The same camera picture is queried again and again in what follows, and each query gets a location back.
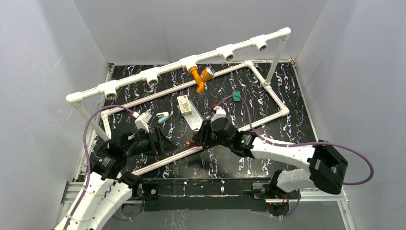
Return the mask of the brown water faucet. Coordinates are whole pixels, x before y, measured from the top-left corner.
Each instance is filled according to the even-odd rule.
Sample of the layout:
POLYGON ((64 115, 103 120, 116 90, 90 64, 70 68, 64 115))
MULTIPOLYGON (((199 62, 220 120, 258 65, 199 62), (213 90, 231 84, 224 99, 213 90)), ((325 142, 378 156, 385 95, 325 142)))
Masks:
POLYGON ((205 145, 201 145, 195 141, 185 141, 184 142, 184 146, 185 147, 202 147, 202 148, 206 148, 205 145))

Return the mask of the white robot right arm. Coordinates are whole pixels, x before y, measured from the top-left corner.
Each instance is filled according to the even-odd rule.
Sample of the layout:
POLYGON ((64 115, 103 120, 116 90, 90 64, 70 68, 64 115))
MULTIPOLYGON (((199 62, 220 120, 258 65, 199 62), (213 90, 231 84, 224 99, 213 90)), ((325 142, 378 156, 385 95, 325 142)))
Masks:
POLYGON ((226 118, 204 121, 192 139, 201 146, 224 146, 242 158, 268 159, 296 166, 291 171, 276 171, 272 176, 265 192, 275 198, 305 188, 338 195, 348 166, 348 161, 328 142, 297 147, 293 143, 266 139, 254 131, 239 131, 226 118))

